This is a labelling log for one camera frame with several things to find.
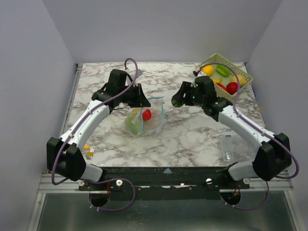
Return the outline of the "red apple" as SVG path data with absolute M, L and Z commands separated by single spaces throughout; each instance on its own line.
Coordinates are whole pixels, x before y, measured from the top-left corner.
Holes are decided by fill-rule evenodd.
M 143 121 L 149 121 L 152 117 L 152 113 L 150 109 L 146 109 L 143 113 L 142 113 L 142 119 Z

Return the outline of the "clear zip top bag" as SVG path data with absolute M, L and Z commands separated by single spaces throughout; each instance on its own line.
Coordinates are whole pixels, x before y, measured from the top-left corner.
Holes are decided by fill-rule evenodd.
M 158 130 L 164 121 L 164 97 L 148 98 L 150 107 L 134 108 L 124 120 L 122 130 L 132 137 L 149 135 Z

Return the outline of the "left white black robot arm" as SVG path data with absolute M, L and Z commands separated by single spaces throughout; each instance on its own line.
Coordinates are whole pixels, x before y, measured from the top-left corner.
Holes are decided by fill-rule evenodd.
M 123 70 L 114 69 L 108 82 L 91 97 L 91 101 L 76 123 L 59 138 L 51 137 L 47 142 L 47 168 L 52 174 L 66 179 L 88 180 L 94 189 L 102 190 L 107 183 L 103 169 L 86 162 L 81 152 L 98 125 L 107 118 L 120 103 L 131 108 L 150 107 L 141 84 L 127 81 L 133 79 Z

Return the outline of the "green white cabbage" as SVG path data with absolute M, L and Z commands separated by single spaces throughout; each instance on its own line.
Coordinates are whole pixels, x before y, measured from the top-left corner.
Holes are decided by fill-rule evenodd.
M 140 112 L 132 112 L 124 121 L 127 130 L 132 135 L 138 135 L 142 130 L 142 121 L 140 117 Z

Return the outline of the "yellow red mango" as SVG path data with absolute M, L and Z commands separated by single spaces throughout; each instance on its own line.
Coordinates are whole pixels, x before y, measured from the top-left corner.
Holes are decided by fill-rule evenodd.
M 137 113 L 140 112 L 140 110 L 141 110 L 141 108 L 135 108 L 135 109 L 133 109 L 133 111 L 131 113 L 136 115 Z

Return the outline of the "beige pear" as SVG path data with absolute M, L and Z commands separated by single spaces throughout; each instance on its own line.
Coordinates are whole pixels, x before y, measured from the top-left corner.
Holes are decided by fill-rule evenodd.
M 235 75 L 232 76 L 231 82 L 238 83 L 237 80 L 239 80 L 240 87 L 243 87 L 247 83 L 247 80 L 242 75 L 237 75 L 237 76 L 238 76 L 238 79 L 236 78 Z

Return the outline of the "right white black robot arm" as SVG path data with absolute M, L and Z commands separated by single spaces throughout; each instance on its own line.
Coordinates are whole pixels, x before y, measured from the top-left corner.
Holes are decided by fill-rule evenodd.
M 228 166 L 228 173 L 221 177 L 224 187 L 231 189 L 244 178 L 269 181 L 291 165 L 288 137 L 283 133 L 276 135 L 240 114 L 232 102 L 217 96 L 210 77 L 197 77 L 193 83 L 184 81 L 171 103 L 176 108 L 183 105 L 201 107 L 207 116 L 231 128 L 256 152 L 254 160 Z

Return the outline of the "red pomegranate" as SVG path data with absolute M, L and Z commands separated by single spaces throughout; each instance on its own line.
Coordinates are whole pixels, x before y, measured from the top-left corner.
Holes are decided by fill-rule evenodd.
M 238 83 L 237 82 L 230 82 L 226 86 L 226 90 L 227 90 L 228 94 L 230 94 L 230 95 L 236 94 L 237 91 L 238 91 Z

